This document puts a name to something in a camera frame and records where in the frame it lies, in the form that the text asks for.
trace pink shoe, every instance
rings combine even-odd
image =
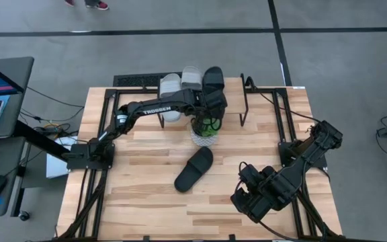
[[[65,3],[66,3],[68,6],[74,7],[74,0],[65,0]]]
[[[95,6],[89,6],[89,5],[86,5],[86,7],[92,7],[94,9],[98,9],[98,10],[107,10],[108,9],[108,4],[107,3],[104,3],[103,1],[100,1],[97,5]]]

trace black slipper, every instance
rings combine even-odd
[[[185,168],[174,181],[175,189],[187,192],[205,174],[213,164],[213,153],[202,147],[187,161]]]

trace wooden tabletop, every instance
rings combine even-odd
[[[144,235],[150,235],[152,240],[228,239],[229,234],[235,234],[237,239],[277,238],[238,213],[229,199],[239,180],[237,173],[241,161],[253,164],[258,170],[267,165],[276,170],[281,168],[274,107],[259,94],[248,94],[249,113],[241,127],[238,113],[245,111],[244,97],[238,94],[241,80],[226,78],[225,81],[228,108],[218,140],[210,147],[214,155],[213,166],[189,192],[180,194],[173,182],[186,161],[199,149],[190,138],[190,118],[165,123],[162,129],[157,115],[144,116],[127,135],[114,141],[116,155],[105,188],[100,240],[142,239]],[[291,110],[311,116],[306,90],[293,87],[287,87],[287,90]],[[89,89],[79,139],[96,136],[104,93],[103,87]],[[120,97],[119,105],[122,105],[155,99],[156,94]],[[306,129],[313,124],[311,120],[299,116],[293,116],[293,119],[297,138],[307,138]],[[82,178],[83,170],[69,174],[58,234],[65,232],[74,221]],[[323,220],[330,229],[341,234],[328,178],[319,170],[311,169],[306,181],[310,198]],[[301,206],[300,209],[304,233],[308,234],[305,212]],[[94,211],[92,208],[87,235],[91,234]],[[270,210],[262,221],[284,235],[296,237],[291,206],[279,212]]]

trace gray floor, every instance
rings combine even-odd
[[[260,0],[108,3],[109,11],[96,11],[80,0],[76,7],[62,0],[0,0],[0,32],[272,27]],[[387,27],[387,1],[278,0],[275,6],[282,28]],[[344,134],[343,146],[327,154],[344,234],[387,241],[387,155],[374,139],[387,115],[387,33],[283,34],[283,41],[293,84],[306,86],[314,115]],[[218,65],[225,76],[244,72],[257,84],[283,85],[273,34],[0,38],[0,58],[16,56],[36,59],[31,87],[73,104],[84,103],[89,87],[110,86],[114,75],[185,65]],[[30,91],[24,108],[49,119],[76,110]],[[73,119],[72,130],[79,123]],[[381,142],[387,149],[387,139]],[[0,217],[0,241],[51,238],[64,182],[27,190],[22,209],[32,219]]]

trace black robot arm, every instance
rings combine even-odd
[[[326,151],[339,148],[342,137],[337,129],[322,121],[312,127],[308,139],[297,141],[285,150],[283,158],[290,162],[281,170],[267,166],[258,172],[252,165],[247,165],[239,175],[248,191],[237,189],[231,196],[232,203],[255,223],[270,209],[281,210],[302,189],[304,174]]]
[[[87,146],[87,150],[83,149],[81,153],[72,150],[64,156],[68,160],[87,159],[89,162],[105,162],[113,156],[113,152],[109,151],[112,149],[112,141],[122,134],[127,134],[141,116],[178,111],[186,116],[194,115],[196,120],[202,120],[204,117],[221,120],[227,105],[225,95],[218,89],[210,93],[183,89],[169,97],[130,102],[112,114],[110,125],[100,137],[92,138],[88,144],[76,145]]]

